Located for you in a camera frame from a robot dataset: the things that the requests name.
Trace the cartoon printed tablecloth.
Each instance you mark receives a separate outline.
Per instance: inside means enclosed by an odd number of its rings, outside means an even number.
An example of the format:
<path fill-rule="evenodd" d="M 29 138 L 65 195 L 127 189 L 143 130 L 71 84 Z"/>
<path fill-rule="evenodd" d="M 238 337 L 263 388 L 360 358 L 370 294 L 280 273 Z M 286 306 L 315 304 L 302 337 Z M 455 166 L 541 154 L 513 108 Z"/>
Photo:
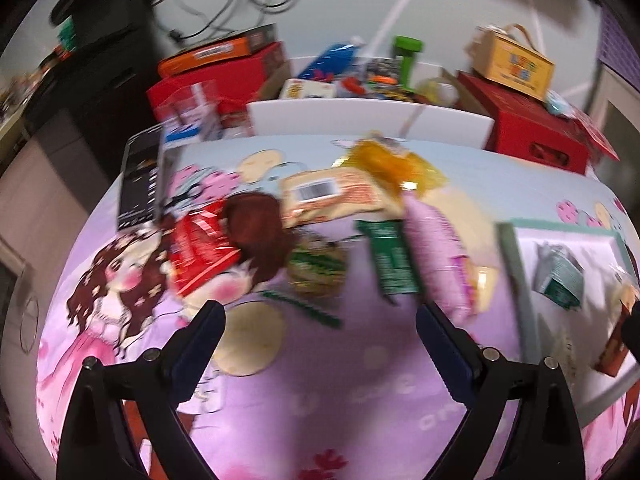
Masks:
<path fill-rule="evenodd" d="M 547 221 L 580 234 L 579 255 L 639 255 L 639 237 L 603 183 L 477 148 L 409 140 L 406 148 L 440 170 L 447 185 L 425 201 L 462 238 L 472 260 L 502 265 L 496 226 Z M 152 254 L 157 232 L 118 234 L 120 187 L 98 201 L 75 240 L 40 339 L 36 413 L 51 455 L 87 356 L 128 362 L 168 341 L 192 314 Z M 347 281 L 322 302 L 334 330 L 286 301 L 266 300 L 285 333 L 279 353 L 250 376 L 209 365 L 181 411 L 195 445 L 224 479 L 414 479 L 431 467 L 463 408 L 452 400 L 414 328 L 414 303 L 378 294 L 369 244 L 353 218 L 318 225 L 349 249 Z"/>

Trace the dark green snack packet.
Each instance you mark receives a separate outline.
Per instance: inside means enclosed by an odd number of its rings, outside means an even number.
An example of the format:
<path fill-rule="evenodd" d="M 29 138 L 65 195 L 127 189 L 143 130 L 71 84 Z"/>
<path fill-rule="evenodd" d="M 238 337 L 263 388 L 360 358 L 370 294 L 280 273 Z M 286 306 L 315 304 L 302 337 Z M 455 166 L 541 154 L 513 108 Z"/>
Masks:
<path fill-rule="evenodd" d="M 402 230 L 401 220 L 357 220 L 356 228 L 369 242 L 381 296 L 390 304 L 397 297 L 417 295 L 421 285 Z"/>

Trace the brown red snack packet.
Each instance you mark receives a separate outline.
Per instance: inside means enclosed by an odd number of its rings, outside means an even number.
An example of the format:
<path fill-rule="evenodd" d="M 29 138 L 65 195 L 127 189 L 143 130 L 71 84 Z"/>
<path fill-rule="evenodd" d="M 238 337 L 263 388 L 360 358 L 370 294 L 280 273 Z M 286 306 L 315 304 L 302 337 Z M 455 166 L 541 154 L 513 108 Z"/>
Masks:
<path fill-rule="evenodd" d="M 624 316 L 623 312 L 616 322 L 614 330 L 594 366 L 597 372 L 610 377 L 617 376 L 629 352 L 620 339 L 620 328 L 622 327 Z"/>

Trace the black orange toy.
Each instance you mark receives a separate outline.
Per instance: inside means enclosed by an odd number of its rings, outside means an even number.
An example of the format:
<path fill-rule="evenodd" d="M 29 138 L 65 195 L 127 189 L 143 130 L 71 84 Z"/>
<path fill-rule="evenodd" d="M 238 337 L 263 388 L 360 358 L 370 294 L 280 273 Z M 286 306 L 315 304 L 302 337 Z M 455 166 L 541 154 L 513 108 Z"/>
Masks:
<path fill-rule="evenodd" d="M 375 99 L 395 99 L 400 95 L 400 63 L 392 58 L 372 58 L 363 67 L 364 86 Z"/>

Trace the red gift box right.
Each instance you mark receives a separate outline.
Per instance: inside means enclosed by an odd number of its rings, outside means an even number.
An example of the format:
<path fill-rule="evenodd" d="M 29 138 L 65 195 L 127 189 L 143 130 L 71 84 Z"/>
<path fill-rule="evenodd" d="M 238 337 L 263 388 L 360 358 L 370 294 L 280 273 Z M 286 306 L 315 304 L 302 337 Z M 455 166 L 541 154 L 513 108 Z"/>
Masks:
<path fill-rule="evenodd" d="M 487 151 L 585 173 L 589 151 L 568 119 L 555 117 L 541 102 L 480 76 L 459 72 L 457 80 L 494 120 Z"/>

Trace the orange flat box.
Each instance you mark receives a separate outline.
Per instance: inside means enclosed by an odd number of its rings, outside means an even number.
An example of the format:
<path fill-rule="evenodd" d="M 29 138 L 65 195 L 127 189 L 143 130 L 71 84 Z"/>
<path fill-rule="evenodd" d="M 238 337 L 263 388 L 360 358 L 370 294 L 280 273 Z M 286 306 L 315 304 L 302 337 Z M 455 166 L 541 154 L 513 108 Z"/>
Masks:
<path fill-rule="evenodd" d="M 164 58 L 157 65 L 162 78 L 180 75 L 203 66 L 247 58 L 277 40 L 275 24 L 265 24 L 237 32 L 222 39 L 210 40 L 188 47 Z"/>

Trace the beige barcode bread packet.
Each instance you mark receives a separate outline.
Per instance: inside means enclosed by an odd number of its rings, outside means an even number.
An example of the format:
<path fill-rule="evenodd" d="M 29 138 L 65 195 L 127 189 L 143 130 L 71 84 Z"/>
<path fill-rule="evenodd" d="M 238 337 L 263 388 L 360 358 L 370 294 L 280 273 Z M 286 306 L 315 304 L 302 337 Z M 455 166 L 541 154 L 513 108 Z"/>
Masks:
<path fill-rule="evenodd" d="M 280 181 L 283 226 L 287 229 L 354 214 L 379 212 L 396 219 L 402 209 L 366 172 L 352 167 L 303 171 Z"/>

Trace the clear packet round bun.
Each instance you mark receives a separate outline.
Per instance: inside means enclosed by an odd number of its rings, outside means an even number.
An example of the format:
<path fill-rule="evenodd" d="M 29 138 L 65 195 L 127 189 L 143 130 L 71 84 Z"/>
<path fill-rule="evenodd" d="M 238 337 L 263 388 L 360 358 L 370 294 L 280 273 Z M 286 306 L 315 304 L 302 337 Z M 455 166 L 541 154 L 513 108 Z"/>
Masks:
<path fill-rule="evenodd" d="M 632 276 L 621 266 L 614 266 L 610 291 L 608 292 L 610 320 L 615 323 L 624 311 L 630 313 L 638 299 L 639 289 Z"/>

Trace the yellow transparent snack packet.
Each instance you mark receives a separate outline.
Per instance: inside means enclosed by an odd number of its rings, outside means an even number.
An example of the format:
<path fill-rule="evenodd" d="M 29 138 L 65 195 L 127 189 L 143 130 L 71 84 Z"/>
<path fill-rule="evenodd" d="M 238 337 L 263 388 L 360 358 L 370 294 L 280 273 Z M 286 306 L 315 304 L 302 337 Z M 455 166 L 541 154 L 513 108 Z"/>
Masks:
<path fill-rule="evenodd" d="M 445 175 L 423 157 L 378 134 L 357 140 L 336 164 L 365 172 L 393 198 L 405 191 L 422 196 L 448 183 Z"/>

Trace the light blue tissue pack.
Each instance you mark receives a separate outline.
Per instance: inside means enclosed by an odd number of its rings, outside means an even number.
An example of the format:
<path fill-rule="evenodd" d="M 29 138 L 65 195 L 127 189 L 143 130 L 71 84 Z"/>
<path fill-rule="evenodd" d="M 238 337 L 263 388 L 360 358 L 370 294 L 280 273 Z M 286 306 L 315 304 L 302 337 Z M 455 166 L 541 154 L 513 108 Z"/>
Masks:
<path fill-rule="evenodd" d="M 575 112 L 572 104 L 567 102 L 558 92 L 548 90 L 544 97 L 544 105 L 548 112 L 556 117 L 574 119 Z"/>

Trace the red patterned card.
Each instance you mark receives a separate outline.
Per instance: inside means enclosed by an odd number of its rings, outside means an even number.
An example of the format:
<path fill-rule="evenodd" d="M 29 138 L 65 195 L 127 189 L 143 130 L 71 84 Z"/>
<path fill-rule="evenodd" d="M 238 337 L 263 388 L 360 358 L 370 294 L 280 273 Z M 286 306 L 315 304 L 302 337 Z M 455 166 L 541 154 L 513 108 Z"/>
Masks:
<path fill-rule="evenodd" d="M 574 123 L 578 130 L 586 137 L 590 148 L 595 150 L 597 153 L 608 156 L 608 158 L 618 162 L 620 160 L 620 156 L 618 156 L 613 145 L 600 131 L 591 117 L 574 106 L 573 114 Z"/>

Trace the black cabinet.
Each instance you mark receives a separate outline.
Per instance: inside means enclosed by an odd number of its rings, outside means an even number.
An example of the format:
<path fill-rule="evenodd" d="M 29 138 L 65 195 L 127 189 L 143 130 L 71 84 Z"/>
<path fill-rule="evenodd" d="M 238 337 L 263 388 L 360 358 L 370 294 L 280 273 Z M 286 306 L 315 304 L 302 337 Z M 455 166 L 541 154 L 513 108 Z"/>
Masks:
<path fill-rule="evenodd" d="M 104 174 L 114 178 L 130 138 L 154 124 L 146 96 L 160 80 L 142 0 L 60 0 L 50 21 L 72 19 L 77 49 L 43 77 L 25 108 L 35 132 L 59 112 L 70 116 Z"/>

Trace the round green label snack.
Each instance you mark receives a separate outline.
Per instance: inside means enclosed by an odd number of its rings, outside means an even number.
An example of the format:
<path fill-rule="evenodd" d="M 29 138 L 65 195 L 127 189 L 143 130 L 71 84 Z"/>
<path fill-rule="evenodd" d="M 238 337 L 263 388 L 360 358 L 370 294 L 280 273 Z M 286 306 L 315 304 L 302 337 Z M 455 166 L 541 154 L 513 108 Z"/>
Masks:
<path fill-rule="evenodd" d="M 346 280 L 347 252 L 334 240 L 311 231 L 297 233 L 286 260 L 286 273 L 299 295 L 327 297 L 338 294 Z"/>

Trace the light green packet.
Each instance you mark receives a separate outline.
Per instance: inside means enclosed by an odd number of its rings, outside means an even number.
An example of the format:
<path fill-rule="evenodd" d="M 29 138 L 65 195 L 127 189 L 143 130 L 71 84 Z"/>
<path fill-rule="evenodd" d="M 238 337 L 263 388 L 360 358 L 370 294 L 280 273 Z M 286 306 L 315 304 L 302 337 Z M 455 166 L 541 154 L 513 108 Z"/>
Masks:
<path fill-rule="evenodd" d="M 584 268 L 570 248 L 544 243 L 537 247 L 533 290 L 564 310 L 582 307 L 585 291 Z"/>

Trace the purple roll snack packet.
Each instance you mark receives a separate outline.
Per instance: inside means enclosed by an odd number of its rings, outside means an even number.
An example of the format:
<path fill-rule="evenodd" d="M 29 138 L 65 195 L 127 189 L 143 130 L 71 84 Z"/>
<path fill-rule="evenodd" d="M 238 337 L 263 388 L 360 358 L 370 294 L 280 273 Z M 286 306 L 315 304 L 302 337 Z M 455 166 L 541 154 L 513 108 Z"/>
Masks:
<path fill-rule="evenodd" d="M 462 240 L 437 208 L 413 192 L 401 194 L 404 229 L 416 272 L 428 301 L 461 325 L 475 314 L 477 274 Z"/>

